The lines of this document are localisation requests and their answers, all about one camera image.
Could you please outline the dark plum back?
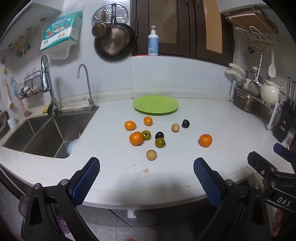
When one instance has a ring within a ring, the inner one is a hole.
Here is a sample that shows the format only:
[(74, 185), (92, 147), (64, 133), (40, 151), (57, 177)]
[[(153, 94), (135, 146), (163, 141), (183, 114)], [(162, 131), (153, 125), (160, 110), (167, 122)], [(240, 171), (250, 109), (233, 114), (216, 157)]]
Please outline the dark plum back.
[(188, 128), (190, 126), (190, 122), (186, 119), (183, 120), (182, 122), (182, 127), (183, 128)]

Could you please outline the dark plum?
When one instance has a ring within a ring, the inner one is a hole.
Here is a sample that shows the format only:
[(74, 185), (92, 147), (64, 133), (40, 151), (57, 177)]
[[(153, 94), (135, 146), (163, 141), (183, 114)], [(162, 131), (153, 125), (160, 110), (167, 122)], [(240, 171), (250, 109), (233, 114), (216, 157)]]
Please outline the dark plum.
[(158, 138), (164, 138), (164, 133), (163, 132), (157, 132), (156, 135), (155, 135), (155, 139), (158, 139)]
[(182, 127), (183, 128), (188, 128), (190, 126), (190, 122), (186, 119), (183, 120), (182, 122)]

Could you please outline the large orange mandarin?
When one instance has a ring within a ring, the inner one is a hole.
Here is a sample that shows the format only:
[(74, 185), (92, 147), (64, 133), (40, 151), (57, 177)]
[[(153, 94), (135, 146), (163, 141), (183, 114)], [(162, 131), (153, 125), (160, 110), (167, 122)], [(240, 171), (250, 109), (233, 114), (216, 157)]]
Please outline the large orange mandarin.
[(129, 141), (134, 146), (140, 146), (144, 142), (144, 136), (141, 132), (134, 132), (129, 136)]

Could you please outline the tan longan front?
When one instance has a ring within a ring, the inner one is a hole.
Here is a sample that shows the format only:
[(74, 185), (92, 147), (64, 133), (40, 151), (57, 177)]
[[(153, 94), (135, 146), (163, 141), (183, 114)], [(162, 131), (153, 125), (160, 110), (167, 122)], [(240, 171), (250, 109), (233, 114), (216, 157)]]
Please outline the tan longan front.
[(146, 157), (148, 160), (153, 161), (157, 158), (157, 153), (155, 150), (148, 150), (146, 153)]

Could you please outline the tan longan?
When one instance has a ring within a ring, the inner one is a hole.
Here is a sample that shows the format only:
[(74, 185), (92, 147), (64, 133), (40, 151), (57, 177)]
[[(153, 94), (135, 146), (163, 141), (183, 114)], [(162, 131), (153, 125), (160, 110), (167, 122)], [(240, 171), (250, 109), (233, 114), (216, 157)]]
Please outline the tan longan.
[(155, 150), (148, 150), (146, 153), (146, 157), (148, 160), (153, 161), (157, 158), (157, 153)]
[(180, 130), (180, 126), (179, 126), (177, 123), (174, 123), (174, 124), (171, 126), (171, 130), (172, 130), (174, 133), (177, 133), (177, 132), (179, 132), (179, 130)]

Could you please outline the tan longan back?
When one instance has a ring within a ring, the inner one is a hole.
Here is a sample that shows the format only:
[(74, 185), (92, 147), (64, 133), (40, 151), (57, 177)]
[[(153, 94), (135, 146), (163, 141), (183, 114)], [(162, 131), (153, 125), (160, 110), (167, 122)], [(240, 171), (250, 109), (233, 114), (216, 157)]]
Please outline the tan longan back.
[(172, 130), (174, 133), (177, 133), (177, 132), (179, 132), (179, 130), (180, 130), (180, 126), (179, 126), (177, 123), (174, 123), (174, 124), (171, 126), (171, 130)]

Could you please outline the green tomato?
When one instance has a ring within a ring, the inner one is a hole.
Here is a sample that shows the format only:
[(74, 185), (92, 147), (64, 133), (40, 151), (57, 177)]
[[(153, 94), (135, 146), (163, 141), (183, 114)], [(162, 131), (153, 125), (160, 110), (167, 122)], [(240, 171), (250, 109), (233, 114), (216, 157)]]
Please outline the green tomato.
[(164, 138), (157, 138), (154, 144), (157, 148), (163, 148), (166, 145), (166, 142)]
[(145, 141), (150, 140), (152, 137), (151, 132), (148, 130), (142, 131), (142, 135), (143, 135)]

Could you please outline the green tomato front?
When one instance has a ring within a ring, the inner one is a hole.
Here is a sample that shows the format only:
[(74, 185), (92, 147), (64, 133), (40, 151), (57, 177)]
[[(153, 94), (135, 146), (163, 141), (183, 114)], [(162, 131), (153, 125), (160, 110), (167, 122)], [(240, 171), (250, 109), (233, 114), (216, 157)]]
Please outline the green tomato front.
[(166, 142), (164, 138), (157, 138), (154, 144), (157, 148), (163, 148), (166, 145)]

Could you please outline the black knife block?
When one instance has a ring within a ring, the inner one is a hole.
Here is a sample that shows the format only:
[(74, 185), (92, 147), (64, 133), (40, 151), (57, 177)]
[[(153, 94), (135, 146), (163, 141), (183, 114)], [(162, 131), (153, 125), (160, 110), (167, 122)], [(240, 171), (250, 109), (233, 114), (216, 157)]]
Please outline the black knife block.
[(281, 115), (278, 124), (273, 130), (273, 136), (282, 143), (288, 135), (295, 118), (295, 81), (287, 77), (285, 101), (281, 105)]

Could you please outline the white bowl in sink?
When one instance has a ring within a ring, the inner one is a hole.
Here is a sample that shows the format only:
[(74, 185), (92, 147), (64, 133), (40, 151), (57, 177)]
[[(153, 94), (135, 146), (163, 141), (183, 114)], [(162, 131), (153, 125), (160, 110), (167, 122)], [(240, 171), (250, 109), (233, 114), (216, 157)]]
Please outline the white bowl in sink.
[(68, 154), (69, 156), (73, 153), (73, 151), (74, 151), (74, 149), (75, 149), (75, 147), (76, 147), (78, 141), (79, 141), (79, 138), (73, 140), (73, 141), (70, 142), (70, 144), (67, 146), (66, 152), (67, 152), (67, 154)]

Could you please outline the stainless steel sink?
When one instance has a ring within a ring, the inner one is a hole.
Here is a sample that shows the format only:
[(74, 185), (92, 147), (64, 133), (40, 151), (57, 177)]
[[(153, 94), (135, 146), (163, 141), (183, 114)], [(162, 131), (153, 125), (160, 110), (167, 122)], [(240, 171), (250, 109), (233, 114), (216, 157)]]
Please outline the stainless steel sink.
[(81, 137), (95, 111), (65, 111), (58, 116), (26, 119), (4, 142), (3, 147), (38, 156), (69, 157), (67, 147)]

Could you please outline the white ceramic jug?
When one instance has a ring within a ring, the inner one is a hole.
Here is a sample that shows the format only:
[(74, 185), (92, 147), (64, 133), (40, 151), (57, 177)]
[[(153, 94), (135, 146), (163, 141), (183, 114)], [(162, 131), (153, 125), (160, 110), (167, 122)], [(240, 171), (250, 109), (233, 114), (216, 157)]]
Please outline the white ceramic jug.
[(282, 89), (283, 87), (279, 87), (275, 83), (266, 79), (260, 89), (260, 97), (270, 106), (275, 106), (276, 103), (280, 102), (280, 91)]

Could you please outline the dish drying rack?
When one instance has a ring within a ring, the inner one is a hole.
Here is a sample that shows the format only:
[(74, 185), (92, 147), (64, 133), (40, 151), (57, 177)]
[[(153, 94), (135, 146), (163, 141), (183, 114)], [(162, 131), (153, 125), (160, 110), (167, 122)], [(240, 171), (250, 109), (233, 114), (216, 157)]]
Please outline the dish drying rack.
[(276, 103), (275, 106), (270, 106), (260, 97), (256, 97), (245, 91), (241, 83), (236, 80), (232, 82), (229, 101), (242, 111), (260, 118), (267, 130), (275, 128), (280, 119), (280, 103)]

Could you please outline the steel pot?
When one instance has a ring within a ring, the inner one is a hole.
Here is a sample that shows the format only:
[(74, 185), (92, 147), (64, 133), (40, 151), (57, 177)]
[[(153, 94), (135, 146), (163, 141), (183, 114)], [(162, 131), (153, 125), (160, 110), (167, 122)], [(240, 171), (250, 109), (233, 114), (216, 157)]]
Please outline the steel pot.
[(239, 89), (234, 90), (233, 103), (246, 113), (253, 114), (255, 112), (255, 100)]

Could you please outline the steel spatula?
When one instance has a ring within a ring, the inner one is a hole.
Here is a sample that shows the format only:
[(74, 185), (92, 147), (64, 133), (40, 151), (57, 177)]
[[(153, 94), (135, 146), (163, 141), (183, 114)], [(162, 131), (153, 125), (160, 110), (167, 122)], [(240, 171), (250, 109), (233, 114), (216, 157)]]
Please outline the steel spatula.
[(259, 94), (260, 94), (260, 83), (259, 83), (258, 79), (260, 76), (262, 59), (263, 59), (263, 50), (261, 49), (260, 56), (259, 56), (259, 67), (258, 67), (256, 78), (254, 80), (250, 81), (250, 83), (248, 84), (248, 87), (247, 87), (247, 91), (249, 91), (250, 93), (252, 93), (255, 96), (259, 96)]

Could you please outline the white rice spoon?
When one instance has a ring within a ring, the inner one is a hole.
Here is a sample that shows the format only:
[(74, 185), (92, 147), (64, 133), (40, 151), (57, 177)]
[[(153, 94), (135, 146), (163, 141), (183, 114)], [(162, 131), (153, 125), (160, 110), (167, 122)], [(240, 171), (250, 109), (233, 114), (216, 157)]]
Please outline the white rice spoon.
[(276, 77), (276, 67), (275, 67), (275, 61), (274, 61), (274, 49), (271, 50), (271, 64), (268, 68), (268, 75), (270, 78)]

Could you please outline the large chrome faucet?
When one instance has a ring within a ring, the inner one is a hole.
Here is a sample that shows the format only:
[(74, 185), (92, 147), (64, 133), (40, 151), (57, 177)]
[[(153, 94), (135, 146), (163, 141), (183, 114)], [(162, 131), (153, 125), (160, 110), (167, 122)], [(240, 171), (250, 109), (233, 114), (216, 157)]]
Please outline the large chrome faucet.
[(49, 61), (46, 54), (44, 54), (41, 57), (41, 79), (42, 79), (42, 92), (43, 93), (49, 92), (51, 97), (50, 104), (47, 108), (47, 114), (58, 116), (59, 114), (61, 114), (61, 110), (60, 110), (58, 101), (55, 97), (53, 84), (51, 80)]

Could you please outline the white cup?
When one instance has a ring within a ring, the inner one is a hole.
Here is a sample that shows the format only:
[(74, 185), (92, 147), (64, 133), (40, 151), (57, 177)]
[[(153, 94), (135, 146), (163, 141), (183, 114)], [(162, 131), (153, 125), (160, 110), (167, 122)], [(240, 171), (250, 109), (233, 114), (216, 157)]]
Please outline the white cup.
[(16, 120), (16, 118), (14, 116), (11, 116), (8, 120), (7, 123), (10, 127), (11, 130), (13, 130), (14, 128), (16, 128), (16, 126), (18, 125), (18, 121)]

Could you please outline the green plate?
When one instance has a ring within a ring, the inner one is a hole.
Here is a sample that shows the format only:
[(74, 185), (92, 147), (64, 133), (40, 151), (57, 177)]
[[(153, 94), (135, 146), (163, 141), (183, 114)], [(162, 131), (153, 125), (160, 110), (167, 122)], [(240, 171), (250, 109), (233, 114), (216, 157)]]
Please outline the green plate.
[(141, 113), (169, 114), (178, 110), (178, 102), (168, 96), (148, 95), (133, 101), (133, 107)]

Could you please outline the wooden cutting board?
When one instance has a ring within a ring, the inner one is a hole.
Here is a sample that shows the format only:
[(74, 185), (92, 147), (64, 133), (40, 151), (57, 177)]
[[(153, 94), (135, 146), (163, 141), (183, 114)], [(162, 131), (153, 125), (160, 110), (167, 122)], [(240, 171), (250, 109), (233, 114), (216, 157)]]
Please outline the wooden cutting board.
[(277, 27), (260, 10), (242, 11), (226, 16), (226, 21), (248, 32), (255, 31), (264, 34), (279, 34)]

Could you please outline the black frying pan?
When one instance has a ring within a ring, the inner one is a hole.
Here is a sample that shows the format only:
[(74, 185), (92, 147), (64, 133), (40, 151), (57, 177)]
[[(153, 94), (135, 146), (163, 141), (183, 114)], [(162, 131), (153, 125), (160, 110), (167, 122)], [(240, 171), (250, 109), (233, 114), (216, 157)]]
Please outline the black frying pan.
[(112, 4), (111, 32), (104, 38), (94, 37), (96, 54), (105, 61), (120, 61), (134, 50), (136, 34), (134, 29), (116, 21), (116, 3)]

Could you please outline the tissue paper pack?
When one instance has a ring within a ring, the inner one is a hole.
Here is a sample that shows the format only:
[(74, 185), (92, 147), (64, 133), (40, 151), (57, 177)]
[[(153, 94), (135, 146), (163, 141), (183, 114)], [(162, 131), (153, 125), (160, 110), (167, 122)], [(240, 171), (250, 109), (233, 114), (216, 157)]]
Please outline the tissue paper pack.
[(54, 60), (67, 59), (70, 48), (78, 44), (82, 18), (82, 11), (76, 11), (48, 24), (43, 32), (40, 51)]

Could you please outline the blue white soap bottle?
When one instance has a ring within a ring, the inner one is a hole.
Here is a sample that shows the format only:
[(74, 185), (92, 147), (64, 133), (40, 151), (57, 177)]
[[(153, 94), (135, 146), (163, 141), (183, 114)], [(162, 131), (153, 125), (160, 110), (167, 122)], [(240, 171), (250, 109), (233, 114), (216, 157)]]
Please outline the blue white soap bottle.
[(151, 33), (148, 36), (148, 55), (158, 56), (159, 55), (159, 37), (156, 34), (156, 26), (151, 26)]

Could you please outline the steel steamer rack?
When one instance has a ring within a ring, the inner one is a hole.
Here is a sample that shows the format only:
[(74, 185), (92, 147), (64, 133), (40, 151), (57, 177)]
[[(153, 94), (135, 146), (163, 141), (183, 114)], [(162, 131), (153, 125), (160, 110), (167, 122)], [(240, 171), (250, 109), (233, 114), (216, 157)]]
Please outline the steel steamer rack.
[[(112, 4), (105, 4), (101, 8), (99, 8), (92, 16), (91, 25), (92, 27), (100, 23), (102, 20), (101, 14), (105, 12), (105, 22), (108, 24), (111, 23), (112, 16)], [(122, 4), (116, 4), (116, 21), (118, 23), (129, 24), (130, 13), (128, 9)]]

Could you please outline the dark wooden window frame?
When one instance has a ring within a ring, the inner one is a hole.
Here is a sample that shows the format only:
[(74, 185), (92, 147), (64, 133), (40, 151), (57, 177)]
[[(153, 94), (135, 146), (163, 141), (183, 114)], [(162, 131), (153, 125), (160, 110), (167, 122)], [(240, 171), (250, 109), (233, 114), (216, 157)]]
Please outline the dark wooden window frame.
[(159, 55), (224, 66), (233, 62), (233, 25), (217, 1), (131, 1), (130, 23), (137, 40), (133, 56), (148, 54), (148, 36), (155, 26)]

